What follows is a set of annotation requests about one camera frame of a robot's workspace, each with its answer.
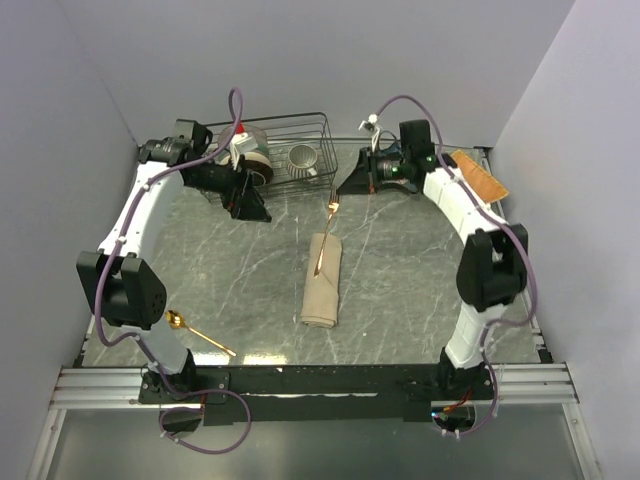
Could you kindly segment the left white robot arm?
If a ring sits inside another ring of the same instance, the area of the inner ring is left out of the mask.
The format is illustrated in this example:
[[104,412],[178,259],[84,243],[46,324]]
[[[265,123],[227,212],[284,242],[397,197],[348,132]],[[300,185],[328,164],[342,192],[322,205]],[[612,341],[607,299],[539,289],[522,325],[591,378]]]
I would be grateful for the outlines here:
[[264,134],[235,120],[219,135],[193,121],[176,121],[171,136],[140,146],[132,190],[115,225],[94,251],[82,252],[76,270],[106,347],[131,339],[148,360],[146,384],[185,402],[199,392],[191,351],[163,315],[167,289],[149,259],[169,208],[185,188],[219,196],[240,221],[268,222],[257,191],[268,177],[250,163],[265,156]]

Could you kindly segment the copper fork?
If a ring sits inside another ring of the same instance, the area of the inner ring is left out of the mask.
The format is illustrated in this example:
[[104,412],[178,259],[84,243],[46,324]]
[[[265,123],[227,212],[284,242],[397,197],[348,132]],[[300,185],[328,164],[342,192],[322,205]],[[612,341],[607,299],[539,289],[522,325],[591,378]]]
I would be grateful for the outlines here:
[[320,273],[321,273],[321,269],[322,269],[322,264],[323,264],[323,257],[324,257],[324,250],[325,250],[325,246],[326,246],[326,241],[327,241],[327,237],[329,234],[329,229],[330,229],[330,225],[331,222],[334,218],[334,216],[336,215],[338,209],[340,206],[340,197],[339,197],[339,193],[337,191],[336,187],[332,187],[331,191],[330,191],[330,195],[329,195],[329,203],[328,203],[328,219],[326,222],[326,226],[324,229],[324,233],[322,236],[322,241],[321,241],[321,246],[320,246],[320,250],[318,253],[318,257],[315,263],[315,267],[314,267],[314,271],[313,271],[313,276],[315,278],[318,278]]

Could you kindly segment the beige cloth napkin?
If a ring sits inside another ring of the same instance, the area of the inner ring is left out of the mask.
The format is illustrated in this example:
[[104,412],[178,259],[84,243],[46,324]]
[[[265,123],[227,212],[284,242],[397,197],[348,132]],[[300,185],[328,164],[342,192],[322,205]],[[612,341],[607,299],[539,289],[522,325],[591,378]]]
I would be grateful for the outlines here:
[[320,273],[315,276],[323,239],[323,233],[311,236],[300,320],[308,326],[331,329],[338,323],[342,242],[332,234],[327,235]]

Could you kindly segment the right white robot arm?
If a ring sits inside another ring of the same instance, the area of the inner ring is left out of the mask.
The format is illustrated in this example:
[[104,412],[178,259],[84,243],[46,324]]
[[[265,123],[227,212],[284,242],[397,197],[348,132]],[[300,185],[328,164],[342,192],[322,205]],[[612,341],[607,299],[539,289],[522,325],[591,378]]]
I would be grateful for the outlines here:
[[387,148],[380,145],[377,115],[360,127],[370,133],[371,143],[360,149],[338,193],[371,195],[389,188],[421,193],[445,215],[463,244],[456,273],[461,309],[436,374],[440,392],[460,398],[485,379],[487,324],[500,317],[527,285],[521,256],[528,248],[528,233],[492,210],[508,191],[486,169],[461,150],[436,152],[428,121],[400,123],[398,136]]

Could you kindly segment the gold spoon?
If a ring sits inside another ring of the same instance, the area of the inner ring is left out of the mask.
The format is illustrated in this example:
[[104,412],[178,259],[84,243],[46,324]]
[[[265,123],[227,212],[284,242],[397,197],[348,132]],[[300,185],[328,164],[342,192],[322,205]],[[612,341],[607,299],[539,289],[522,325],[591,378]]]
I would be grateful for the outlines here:
[[200,332],[199,330],[193,328],[192,326],[190,326],[186,320],[185,317],[180,314],[179,312],[175,311],[175,310],[167,310],[165,313],[165,317],[167,320],[167,323],[169,324],[169,326],[174,329],[174,330],[186,330],[189,331],[190,333],[198,336],[199,338],[207,341],[208,343],[210,343],[211,345],[213,345],[214,347],[216,347],[217,349],[223,351],[225,354],[227,354],[230,357],[236,357],[237,353],[230,349],[229,347],[223,345],[222,343],[214,340],[213,338],[205,335],[204,333]]

